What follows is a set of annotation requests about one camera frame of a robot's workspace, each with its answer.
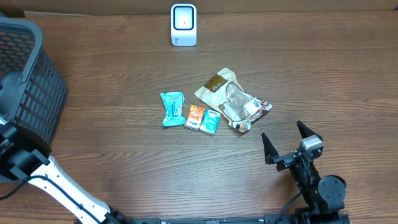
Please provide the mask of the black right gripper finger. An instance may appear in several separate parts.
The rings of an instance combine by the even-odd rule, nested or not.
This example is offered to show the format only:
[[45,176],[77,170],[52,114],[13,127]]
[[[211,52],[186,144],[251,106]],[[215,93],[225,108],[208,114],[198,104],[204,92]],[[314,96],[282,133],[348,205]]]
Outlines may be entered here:
[[323,140],[323,138],[319,134],[312,131],[310,128],[304,125],[300,120],[297,121],[297,127],[302,139],[308,138],[310,136],[317,136],[321,141]]
[[265,133],[262,133],[261,137],[264,145],[265,163],[269,165],[274,164],[275,160],[279,157],[279,153]]

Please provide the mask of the teal tissue pack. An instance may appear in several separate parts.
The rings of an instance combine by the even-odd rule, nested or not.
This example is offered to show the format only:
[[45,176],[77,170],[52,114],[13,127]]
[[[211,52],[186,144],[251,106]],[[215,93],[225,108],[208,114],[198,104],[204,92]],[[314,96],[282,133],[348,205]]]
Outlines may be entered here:
[[214,136],[220,121],[221,114],[217,111],[206,109],[200,125],[200,131]]

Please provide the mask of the beige dried food pouch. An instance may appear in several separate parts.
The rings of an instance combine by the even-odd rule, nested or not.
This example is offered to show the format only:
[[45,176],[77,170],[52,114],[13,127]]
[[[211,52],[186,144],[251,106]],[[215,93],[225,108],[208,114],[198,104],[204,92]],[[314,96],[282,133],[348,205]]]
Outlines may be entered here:
[[249,131],[252,123],[272,109],[268,101],[246,93],[236,74],[228,68],[213,75],[195,96],[221,113],[233,129],[242,133]]

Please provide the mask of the orange tissue pack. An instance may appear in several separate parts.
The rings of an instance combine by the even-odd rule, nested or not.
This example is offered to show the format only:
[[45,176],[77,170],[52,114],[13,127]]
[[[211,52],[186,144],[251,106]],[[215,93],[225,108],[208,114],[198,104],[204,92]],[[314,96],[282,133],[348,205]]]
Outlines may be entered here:
[[185,127],[198,131],[203,120],[205,109],[197,105],[190,105]]

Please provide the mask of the teal snack wrapper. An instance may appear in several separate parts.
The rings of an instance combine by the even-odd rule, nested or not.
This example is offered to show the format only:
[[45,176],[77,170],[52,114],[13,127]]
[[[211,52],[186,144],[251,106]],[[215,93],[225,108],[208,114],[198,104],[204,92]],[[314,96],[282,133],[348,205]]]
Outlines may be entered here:
[[182,92],[161,93],[160,97],[165,106],[164,127],[180,126],[185,124],[186,119],[183,116],[183,105],[185,97]]

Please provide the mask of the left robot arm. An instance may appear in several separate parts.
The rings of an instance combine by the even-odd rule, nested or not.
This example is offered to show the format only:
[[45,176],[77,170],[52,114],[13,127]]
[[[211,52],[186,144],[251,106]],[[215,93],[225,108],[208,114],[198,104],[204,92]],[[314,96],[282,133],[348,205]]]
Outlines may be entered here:
[[50,155],[51,147],[36,133],[16,123],[1,119],[1,144],[11,146],[1,151],[1,175],[20,184],[5,200],[26,184],[47,192],[67,208],[80,223],[128,224],[129,218],[97,199],[75,182]]

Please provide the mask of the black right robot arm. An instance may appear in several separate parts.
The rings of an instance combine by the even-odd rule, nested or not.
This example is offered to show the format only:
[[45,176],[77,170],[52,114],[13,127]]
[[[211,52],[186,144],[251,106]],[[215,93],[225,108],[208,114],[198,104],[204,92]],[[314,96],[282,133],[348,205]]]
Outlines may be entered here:
[[288,169],[299,189],[277,215],[265,215],[264,223],[350,224],[349,216],[340,213],[345,207],[345,180],[338,175],[320,177],[313,164],[323,152],[323,138],[301,121],[297,127],[299,147],[284,156],[261,134],[265,163],[275,164],[279,172]]

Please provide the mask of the white barcode scanner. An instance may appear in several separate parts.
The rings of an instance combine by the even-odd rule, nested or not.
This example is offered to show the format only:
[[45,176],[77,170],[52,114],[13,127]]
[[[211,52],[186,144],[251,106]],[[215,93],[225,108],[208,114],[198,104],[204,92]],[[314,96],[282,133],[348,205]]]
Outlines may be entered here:
[[176,47],[197,44],[197,9],[193,4],[174,4],[170,10],[170,35]]

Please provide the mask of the grey plastic mesh basket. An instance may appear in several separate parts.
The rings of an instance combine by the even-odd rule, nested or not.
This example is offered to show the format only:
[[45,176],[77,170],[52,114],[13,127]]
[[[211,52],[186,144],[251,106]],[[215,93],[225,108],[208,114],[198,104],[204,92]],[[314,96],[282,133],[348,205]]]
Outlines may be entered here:
[[49,157],[67,95],[40,28],[2,17],[1,182],[25,179]]

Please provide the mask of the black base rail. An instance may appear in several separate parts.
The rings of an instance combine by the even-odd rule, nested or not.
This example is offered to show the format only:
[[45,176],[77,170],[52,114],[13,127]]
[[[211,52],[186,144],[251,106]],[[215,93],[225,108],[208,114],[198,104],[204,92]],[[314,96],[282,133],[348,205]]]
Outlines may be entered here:
[[[160,218],[132,218],[134,224],[275,224],[277,215],[263,217],[236,217],[236,218],[181,218],[161,220]],[[281,215],[280,224],[351,224],[348,215],[312,215],[307,221],[293,214]]]

